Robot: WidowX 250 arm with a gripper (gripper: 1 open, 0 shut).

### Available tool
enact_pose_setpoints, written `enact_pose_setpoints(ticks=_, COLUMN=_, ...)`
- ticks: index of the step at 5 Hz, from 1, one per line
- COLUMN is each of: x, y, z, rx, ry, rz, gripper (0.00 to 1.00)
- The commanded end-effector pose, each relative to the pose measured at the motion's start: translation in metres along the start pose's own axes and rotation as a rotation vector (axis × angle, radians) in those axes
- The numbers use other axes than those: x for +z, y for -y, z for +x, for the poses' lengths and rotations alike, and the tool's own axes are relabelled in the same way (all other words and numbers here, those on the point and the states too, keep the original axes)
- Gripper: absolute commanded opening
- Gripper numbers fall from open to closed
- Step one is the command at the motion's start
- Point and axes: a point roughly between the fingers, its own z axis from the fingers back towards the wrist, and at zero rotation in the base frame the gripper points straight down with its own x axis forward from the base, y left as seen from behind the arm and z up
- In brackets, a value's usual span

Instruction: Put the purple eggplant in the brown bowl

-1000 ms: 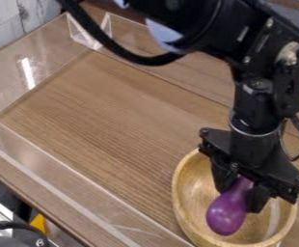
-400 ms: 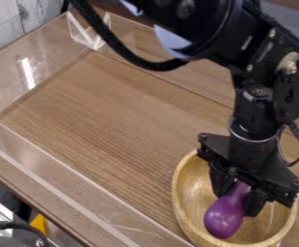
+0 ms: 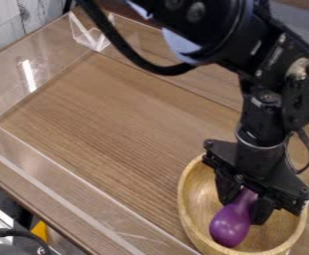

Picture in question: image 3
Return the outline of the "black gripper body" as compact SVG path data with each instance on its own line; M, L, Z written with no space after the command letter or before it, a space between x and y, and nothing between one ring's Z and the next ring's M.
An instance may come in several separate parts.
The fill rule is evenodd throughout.
M303 130L295 132L309 150L309 137ZM226 169L242 177L240 187L246 187L275 202L274 209L284 209L299 215L309 200L309 186L299 179L309 162L295 169L287 155L288 139L271 147L254 146L240 139L236 142L217 139L203 141L201 162L213 170Z

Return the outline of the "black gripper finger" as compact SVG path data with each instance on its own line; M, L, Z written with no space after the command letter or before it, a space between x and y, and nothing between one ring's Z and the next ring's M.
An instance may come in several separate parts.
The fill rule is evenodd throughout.
M262 225L275 208L275 202L268 197L259 196L250 209L250 223Z
M238 173L220 168L213 173L217 200L221 205L226 205L234 200L240 191L242 177Z

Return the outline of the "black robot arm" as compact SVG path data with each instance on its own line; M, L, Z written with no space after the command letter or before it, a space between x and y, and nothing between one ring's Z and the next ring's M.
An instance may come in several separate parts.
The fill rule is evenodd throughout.
M236 74L243 105L235 140L203 143L217 200L228 204L242 188L255 192L248 208L254 225L276 209L299 214L309 186L290 162L287 142L309 125L309 44L272 17L270 1L124 0L159 24L179 58L172 66L157 66L136 53L96 0L77 2L116 49L144 70L176 76L216 64Z

